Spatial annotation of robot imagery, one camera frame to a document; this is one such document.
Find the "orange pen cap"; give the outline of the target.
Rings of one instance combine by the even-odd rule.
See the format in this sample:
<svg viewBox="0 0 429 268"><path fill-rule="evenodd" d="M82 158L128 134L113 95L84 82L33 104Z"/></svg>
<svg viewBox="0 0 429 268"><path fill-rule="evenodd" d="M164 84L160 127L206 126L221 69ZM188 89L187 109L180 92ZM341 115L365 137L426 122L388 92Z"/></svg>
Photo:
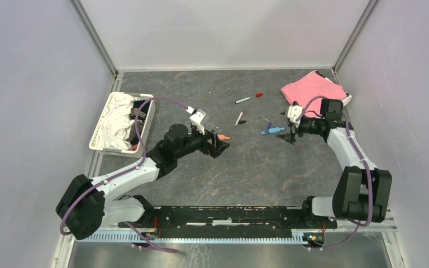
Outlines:
<svg viewBox="0 0 429 268"><path fill-rule="evenodd" d="M229 136L225 136L225 135L217 135L217 137L221 140L221 141L228 141L231 139L231 137Z"/></svg>

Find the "blue pen cap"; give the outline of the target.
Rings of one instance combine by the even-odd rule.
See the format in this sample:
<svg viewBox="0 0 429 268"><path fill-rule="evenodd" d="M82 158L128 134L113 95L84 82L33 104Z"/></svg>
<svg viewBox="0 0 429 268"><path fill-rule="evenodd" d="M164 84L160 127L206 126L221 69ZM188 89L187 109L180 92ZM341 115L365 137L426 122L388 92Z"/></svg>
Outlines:
<svg viewBox="0 0 429 268"><path fill-rule="evenodd" d="M273 134L277 134L279 132L285 131L286 128L285 127L273 127L273 128L267 128L265 130L262 130L260 132L261 135L273 135Z"/></svg>

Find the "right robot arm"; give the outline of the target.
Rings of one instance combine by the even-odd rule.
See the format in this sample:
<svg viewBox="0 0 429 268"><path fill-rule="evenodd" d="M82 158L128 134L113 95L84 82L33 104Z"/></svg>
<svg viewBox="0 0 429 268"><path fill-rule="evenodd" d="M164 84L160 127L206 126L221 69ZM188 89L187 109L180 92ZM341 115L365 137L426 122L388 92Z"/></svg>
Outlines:
<svg viewBox="0 0 429 268"><path fill-rule="evenodd" d="M285 115L290 131L278 138L295 143L303 134L318 135L333 150L343 169L331 197L308 197L307 209L300 213L304 226L314 228L323 217L342 219L359 226L381 223L386 218L392 175L379 169L357 142L354 128L343 113L341 100L323 96L316 118L306 115L307 108L297 102L288 107Z"/></svg>

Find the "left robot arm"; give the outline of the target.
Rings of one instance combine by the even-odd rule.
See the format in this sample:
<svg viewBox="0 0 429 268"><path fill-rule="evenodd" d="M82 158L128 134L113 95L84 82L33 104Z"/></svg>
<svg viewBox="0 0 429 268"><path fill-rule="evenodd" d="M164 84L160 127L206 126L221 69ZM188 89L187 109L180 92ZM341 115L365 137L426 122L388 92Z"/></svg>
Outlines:
<svg viewBox="0 0 429 268"><path fill-rule="evenodd" d="M106 175L88 178L76 176L56 206L61 218L61 235L83 240L101 227L120 222L134 222L139 227L152 223L153 212L137 198L118 197L142 184L156 181L178 165L178 160L196 151L217 158L229 143L215 131L199 132L181 124L172 125L164 138L146 156Z"/></svg>

